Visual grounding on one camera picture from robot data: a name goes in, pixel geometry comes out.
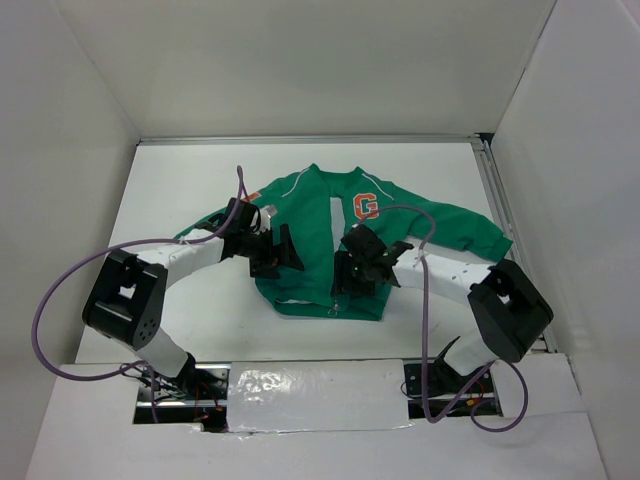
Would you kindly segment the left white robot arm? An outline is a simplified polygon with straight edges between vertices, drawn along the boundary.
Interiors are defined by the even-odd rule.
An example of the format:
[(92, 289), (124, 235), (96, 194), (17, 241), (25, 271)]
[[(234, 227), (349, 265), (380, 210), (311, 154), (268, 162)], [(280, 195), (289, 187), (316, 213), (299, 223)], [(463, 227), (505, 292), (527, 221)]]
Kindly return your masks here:
[(145, 361), (172, 397), (196, 394), (216, 379), (198, 369), (194, 356), (162, 329), (165, 293), (194, 272), (234, 256), (248, 259), (254, 279), (277, 279), (280, 268), (303, 270), (288, 225), (273, 225), (276, 213), (272, 205), (231, 199), (224, 212), (168, 244), (139, 253), (114, 250), (84, 306), (84, 323)]

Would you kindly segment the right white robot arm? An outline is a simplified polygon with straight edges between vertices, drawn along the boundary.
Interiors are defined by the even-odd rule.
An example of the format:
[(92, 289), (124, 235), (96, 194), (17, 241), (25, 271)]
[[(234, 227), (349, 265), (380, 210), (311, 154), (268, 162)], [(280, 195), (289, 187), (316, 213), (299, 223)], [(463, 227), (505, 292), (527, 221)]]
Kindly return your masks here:
[(551, 306), (514, 261), (466, 263), (425, 252), (405, 241), (387, 246), (369, 227), (357, 225), (335, 254), (339, 293), (371, 299), (386, 286), (423, 291), (470, 308), (476, 326), (449, 342), (423, 376), (430, 396), (460, 391), (496, 360), (518, 363), (551, 323)]

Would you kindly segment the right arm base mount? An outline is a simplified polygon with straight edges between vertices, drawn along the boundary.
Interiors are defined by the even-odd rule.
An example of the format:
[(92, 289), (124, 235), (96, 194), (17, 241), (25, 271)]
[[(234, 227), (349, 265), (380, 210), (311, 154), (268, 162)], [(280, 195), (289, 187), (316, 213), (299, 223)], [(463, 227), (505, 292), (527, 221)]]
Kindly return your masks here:
[[(457, 340), (459, 337), (452, 340), (437, 357), (429, 359), (428, 398), (429, 412), (433, 417), (444, 410), (446, 405), (475, 374), (472, 372), (470, 375), (462, 377), (444, 362), (444, 354)], [(409, 418), (424, 419), (421, 385), (422, 364), (418, 360), (406, 361), (403, 368), (404, 381), (400, 386), (400, 391), (407, 398)], [(498, 414), (499, 407), (494, 393), (495, 387), (491, 376), (489, 373), (485, 373), (456, 401), (447, 413), (447, 417), (468, 416), (475, 405), (480, 405), (477, 410), (478, 415)]]

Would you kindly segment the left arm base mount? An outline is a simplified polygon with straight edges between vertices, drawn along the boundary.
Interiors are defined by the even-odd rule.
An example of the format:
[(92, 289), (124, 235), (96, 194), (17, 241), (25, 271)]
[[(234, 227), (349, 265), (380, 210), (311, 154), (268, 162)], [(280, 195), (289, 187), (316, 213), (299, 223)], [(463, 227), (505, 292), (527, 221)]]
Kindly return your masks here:
[(135, 367), (124, 373), (138, 386), (135, 424), (199, 423), (205, 428), (226, 428), (229, 364), (197, 364), (195, 383), (188, 388), (175, 379)]

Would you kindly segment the green jacket with white lining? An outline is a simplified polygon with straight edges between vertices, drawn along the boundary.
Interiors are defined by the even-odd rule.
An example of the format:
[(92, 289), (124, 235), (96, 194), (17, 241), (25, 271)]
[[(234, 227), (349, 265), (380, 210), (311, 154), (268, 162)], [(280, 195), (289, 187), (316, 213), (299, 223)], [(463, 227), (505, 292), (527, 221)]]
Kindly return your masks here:
[(511, 240), (487, 217), (438, 203), (355, 168), (328, 172), (312, 164), (254, 192), (250, 202), (273, 206), (274, 227), (288, 225), (304, 268), (284, 268), (276, 279), (258, 278), (259, 293), (280, 314), (292, 317), (381, 320), (391, 288), (369, 297), (334, 294), (334, 254), (344, 233), (363, 220), (387, 245), (409, 237), (489, 262), (505, 257)]

